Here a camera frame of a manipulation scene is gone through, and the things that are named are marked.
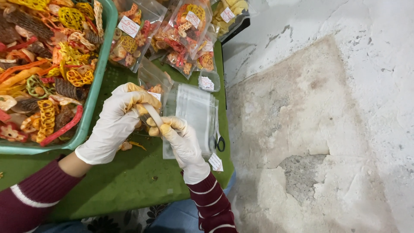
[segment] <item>sweater sleeve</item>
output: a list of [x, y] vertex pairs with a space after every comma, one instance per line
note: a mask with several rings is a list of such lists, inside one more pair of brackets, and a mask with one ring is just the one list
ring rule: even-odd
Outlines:
[[33, 232], [83, 177], [66, 174], [53, 160], [28, 178], [0, 192], [0, 232]]
[[198, 209], [199, 229], [209, 233], [237, 233], [234, 215], [220, 184], [210, 172], [198, 184], [187, 185]]

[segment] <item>latex glove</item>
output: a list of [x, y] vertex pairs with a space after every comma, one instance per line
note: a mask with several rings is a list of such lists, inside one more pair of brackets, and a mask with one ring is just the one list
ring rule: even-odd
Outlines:
[[[177, 159], [178, 165], [184, 171], [186, 184], [197, 184], [210, 174], [210, 166], [201, 156], [200, 145], [193, 127], [187, 125], [187, 121], [175, 116], [161, 117], [164, 124], [161, 126], [161, 134], [168, 140]], [[149, 134], [159, 135], [159, 130], [152, 118], [147, 120], [151, 126]]]
[[103, 164], [113, 160], [119, 145], [134, 131], [146, 109], [139, 103], [149, 103], [155, 109], [160, 101], [133, 83], [117, 87], [103, 103], [100, 119], [92, 135], [75, 149], [78, 158], [88, 164]]

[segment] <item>black scissors handle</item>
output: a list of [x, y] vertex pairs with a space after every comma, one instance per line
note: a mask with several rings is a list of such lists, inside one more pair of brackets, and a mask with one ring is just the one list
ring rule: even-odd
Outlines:
[[[220, 142], [223, 142], [223, 147], [220, 148]], [[214, 148], [218, 148], [220, 152], [223, 152], [226, 149], [226, 142], [224, 141], [223, 137], [218, 139], [218, 142], [214, 140]]]

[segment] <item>label sticker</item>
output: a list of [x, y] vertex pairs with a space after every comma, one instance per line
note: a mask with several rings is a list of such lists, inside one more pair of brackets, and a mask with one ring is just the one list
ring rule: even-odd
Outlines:
[[195, 28], [200, 24], [200, 19], [193, 12], [189, 11], [185, 17]]
[[154, 92], [148, 92], [151, 95], [153, 95], [158, 101], [161, 101], [161, 94], [158, 93], [154, 93]]
[[207, 41], [207, 44], [201, 49], [202, 51], [212, 52], [213, 51], [213, 42]]
[[211, 155], [208, 162], [213, 167], [213, 171], [223, 172], [223, 163], [221, 162], [221, 159], [216, 155], [216, 153], [213, 153], [213, 155]]
[[200, 82], [204, 89], [214, 90], [214, 83], [208, 77], [201, 76]]
[[229, 7], [227, 7], [226, 9], [224, 9], [224, 11], [220, 14], [221, 18], [228, 23], [231, 19], [233, 19], [234, 17], [236, 17], [233, 12], [230, 10]]
[[138, 31], [140, 30], [140, 26], [137, 25], [134, 21], [130, 20], [125, 15], [119, 22], [118, 28], [124, 31], [126, 34], [132, 36], [132, 38], [135, 38]]

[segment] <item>concrete floor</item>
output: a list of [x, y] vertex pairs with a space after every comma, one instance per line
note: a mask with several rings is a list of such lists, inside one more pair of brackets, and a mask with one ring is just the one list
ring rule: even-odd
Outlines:
[[414, 2], [259, 3], [223, 47], [239, 231], [412, 233]]

